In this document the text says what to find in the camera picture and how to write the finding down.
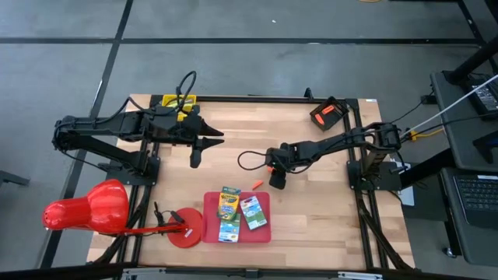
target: red lamp shade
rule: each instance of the red lamp shade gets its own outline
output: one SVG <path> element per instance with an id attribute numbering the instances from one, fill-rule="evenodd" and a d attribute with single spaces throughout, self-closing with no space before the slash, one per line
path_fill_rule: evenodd
<path id="1" fill-rule="evenodd" d="M 119 233 L 128 220 L 128 196 L 115 179 L 96 185 L 85 197 L 52 202 L 44 211 L 48 229 L 88 229 L 98 233 Z"/>

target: laptop keyboard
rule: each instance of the laptop keyboard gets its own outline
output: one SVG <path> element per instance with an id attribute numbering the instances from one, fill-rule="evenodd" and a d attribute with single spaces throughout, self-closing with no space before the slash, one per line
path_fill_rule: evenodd
<path id="1" fill-rule="evenodd" d="M 456 176 L 458 193 L 464 208 L 498 212 L 498 180 Z"/>

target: wire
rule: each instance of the wire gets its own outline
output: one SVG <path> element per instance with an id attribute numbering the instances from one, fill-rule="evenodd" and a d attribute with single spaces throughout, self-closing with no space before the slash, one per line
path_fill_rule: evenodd
<path id="1" fill-rule="evenodd" d="M 403 160 L 402 154 L 399 151 L 396 151 L 396 154 L 398 155 L 399 160 L 401 160 L 402 162 L 403 170 L 406 170 L 407 167 L 405 166 L 405 161 Z"/>
<path id="2" fill-rule="evenodd" d="M 251 168 L 247 168 L 247 167 L 244 167 L 242 166 L 242 164 L 240 163 L 240 158 L 247 154 L 247 153 L 251 153 L 251 154 L 255 154 L 255 155 L 259 155 L 259 156 L 264 156 L 266 157 L 268 154 L 265 154 L 265 153 L 262 153 L 262 152 L 255 152 L 255 151 L 244 151 L 242 152 L 238 157 L 237 157 L 237 163 L 239 164 L 240 168 L 242 168 L 243 170 L 247 170 L 247 171 L 252 171 L 252 170 L 256 170 L 256 169 L 259 169 L 259 168 L 262 168 L 263 166 L 266 165 L 266 163 L 263 163 L 261 164 L 260 166 L 256 166 L 256 167 L 251 167 Z"/>
<path id="3" fill-rule="evenodd" d="M 390 124 L 393 124 L 395 123 L 396 121 L 399 121 L 401 120 L 403 117 L 406 117 L 408 114 L 410 114 L 411 112 L 413 112 L 414 110 L 416 110 L 420 105 L 422 105 L 422 103 L 424 101 L 427 100 L 427 98 L 429 98 L 429 96 L 433 95 L 434 94 L 434 91 L 432 91 L 431 93 L 429 93 L 429 95 L 427 95 L 426 97 L 424 97 L 422 100 L 420 100 L 420 103 L 417 104 L 417 106 L 413 107 L 413 109 L 411 109 L 410 111 L 406 112 L 405 114 L 403 114 L 402 116 L 400 116 L 399 118 L 395 119 L 394 121 L 390 122 Z"/>
<path id="4" fill-rule="evenodd" d="M 172 107 L 171 110 L 168 110 L 165 113 L 158 114 L 150 109 L 144 109 L 144 108 L 140 107 L 140 105 L 138 105 L 131 97 L 127 98 L 126 100 L 127 100 L 126 102 L 130 101 L 135 107 L 137 107 L 139 109 L 139 111 L 143 112 L 144 114 L 149 114 L 152 116 L 159 116 L 159 117 L 167 116 L 167 115 L 173 113 L 175 110 L 180 108 L 179 105 L 176 105 L 175 107 Z"/>
<path id="5" fill-rule="evenodd" d="M 430 136 L 433 136 L 433 135 L 436 135 L 436 134 L 442 132 L 443 130 L 444 130 L 444 128 L 440 128 L 440 129 L 438 129 L 436 131 L 432 131 L 432 132 L 430 132 L 429 134 L 426 134 L 426 135 L 424 135 L 424 134 L 418 134 L 417 137 L 430 137 Z"/>
<path id="6" fill-rule="evenodd" d="M 482 85 L 476 87 L 475 89 L 473 89 L 470 93 L 467 93 L 465 94 L 464 96 L 460 97 L 460 99 L 458 99 L 457 101 L 453 102 L 450 106 L 444 108 L 444 110 L 442 110 L 441 112 L 433 115 L 432 117 L 430 117 L 429 119 L 427 119 L 426 121 L 423 121 L 422 123 L 420 124 L 417 124 L 415 127 L 413 128 L 410 128 L 409 130 L 407 130 L 405 133 L 403 133 L 401 135 L 401 137 L 403 138 L 405 135 L 407 135 L 408 133 L 410 133 L 410 131 L 414 131 L 416 130 L 417 128 L 423 126 L 424 124 L 428 123 L 429 121 L 433 120 L 434 118 L 436 117 L 439 117 L 441 114 L 443 114 L 444 112 L 450 110 L 451 108 L 453 108 L 455 105 L 457 105 L 458 103 L 460 103 L 460 101 L 464 100 L 465 98 L 467 98 L 468 96 L 470 96 L 471 94 L 475 93 L 476 91 L 480 90 L 482 87 L 486 86 L 487 84 L 489 84 L 490 82 L 494 81 L 496 78 L 498 78 L 498 75 L 495 75 L 493 76 L 491 79 L 485 81 Z"/>
<path id="7" fill-rule="evenodd" d="M 427 129 L 424 129 L 420 132 L 417 132 L 415 133 L 414 135 L 411 135 L 412 137 L 413 136 L 417 136 L 419 134 L 422 134 L 426 131 L 429 131 L 431 129 L 434 129 L 434 128 L 438 128 L 439 126 L 441 125 L 446 125 L 446 124 L 453 124 L 455 122 L 459 122 L 459 121 L 468 121 L 468 120 L 472 120 L 472 119 L 476 119 L 476 118 L 479 118 L 479 117 L 487 117 L 487 116 L 493 116 L 493 115 L 497 115 L 498 113 L 487 113 L 487 114 L 480 114 L 480 115 L 477 115 L 477 116 L 474 116 L 474 117 L 463 117 L 463 118 L 459 118 L 459 119 L 456 119 L 456 120 L 451 120 L 451 121 L 446 121 L 446 122 L 443 122 L 443 123 L 440 123 L 440 124 L 436 124 L 436 125 L 433 125 L 432 127 L 430 128 L 427 128 Z M 409 139 L 408 138 L 405 138 L 402 143 L 408 141 Z"/>
<path id="8" fill-rule="evenodd" d="M 123 111 L 123 109 L 126 107 L 126 104 L 128 104 L 128 101 L 131 101 L 133 100 L 131 97 L 128 97 L 124 102 L 123 102 L 123 105 L 121 105 L 121 107 L 119 107 L 119 109 L 114 113 L 112 114 L 110 117 L 107 117 L 103 120 L 99 120 L 99 121 L 95 121 L 96 124 L 104 124 L 104 123 L 107 123 L 108 121 L 110 120 L 113 120 L 117 115 L 119 115 L 120 112 Z"/>
<path id="9" fill-rule="evenodd" d="M 75 159 L 75 160 L 78 160 L 78 161 L 80 161 L 80 162 L 82 162 L 82 163 L 86 163 L 86 164 L 88 164 L 88 165 L 91 165 L 91 166 L 93 166 L 93 167 L 95 167 L 95 168 L 97 168 L 97 169 L 102 170 L 103 172 L 107 172 L 107 170 L 105 170 L 104 168 L 102 168 L 102 167 L 100 167 L 100 166 L 98 166 L 98 165 L 95 165 L 95 164 L 93 164 L 93 163 L 89 163 L 89 162 L 85 161 L 84 159 L 78 159 L 78 158 L 77 158 L 77 157 L 75 157 L 75 156 L 71 156 L 71 155 L 69 155 L 67 152 L 63 152 L 63 151 L 61 151 L 61 152 L 62 152 L 63 154 L 65 154 L 65 155 L 67 155 L 68 157 L 72 158 L 72 159 Z"/>
<path id="10" fill-rule="evenodd" d="M 416 185 L 419 189 L 424 190 L 424 191 L 427 191 L 427 189 L 429 188 L 429 186 L 427 186 L 427 184 L 426 184 L 426 183 L 424 183 L 424 182 L 422 182 L 422 181 L 415 182 L 415 185 Z"/>
<path id="11" fill-rule="evenodd" d="M 178 103 L 179 111 L 182 111 L 184 114 L 189 114 L 189 112 L 184 111 L 184 105 L 185 105 L 185 100 L 187 99 L 188 94 L 192 90 L 192 87 L 194 87 L 195 80 L 197 79 L 197 72 L 196 71 L 190 71 L 188 74 L 185 75 L 185 77 L 181 80 L 180 85 L 177 86 L 177 100 L 180 99 L 180 95 L 183 93 L 181 92 L 181 88 L 184 86 L 185 80 L 192 76 L 192 81 L 190 82 L 190 85 L 188 86 L 187 92 L 184 94 L 184 98 Z"/>
<path id="12" fill-rule="evenodd" d="M 397 195 L 394 191 L 389 191 L 389 193 L 394 195 L 399 200 L 399 203 L 403 204 L 403 201 L 399 198 L 399 195 Z"/>

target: red lamp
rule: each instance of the red lamp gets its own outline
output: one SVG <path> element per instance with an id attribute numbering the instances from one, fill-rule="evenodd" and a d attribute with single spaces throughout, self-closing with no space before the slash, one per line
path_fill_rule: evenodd
<path id="1" fill-rule="evenodd" d="M 201 240 L 202 214 L 193 208 L 182 208 L 165 225 L 153 228 L 127 229 L 128 196 L 123 184 L 115 179 L 96 185 L 85 197 L 62 199 L 50 203 L 42 222 L 48 229 L 85 229 L 116 235 L 167 233 L 173 245 L 186 248 Z"/>

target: orange marker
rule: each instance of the orange marker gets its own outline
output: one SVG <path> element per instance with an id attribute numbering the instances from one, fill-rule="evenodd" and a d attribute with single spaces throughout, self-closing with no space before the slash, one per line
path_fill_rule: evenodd
<path id="1" fill-rule="evenodd" d="M 320 114 L 315 114 L 314 118 L 316 118 L 321 125 L 325 124 L 324 119 L 321 118 Z"/>
<path id="2" fill-rule="evenodd" d="M 261 186 L 263 184 L 263 180 L 258 180 L 258 182 L 254 183 L 252 185 L 252 190 L 255 190 L 257 187 Z"/>
<path id="3" fill-rule="evenodd" d="M 331 105 L 331 106 L 323 109 L 321 112 L 322 112 L 322 114 L 328 114 L 328 113 L 332 112 L 333 110 L 334 110 L 334 107 Z"/>

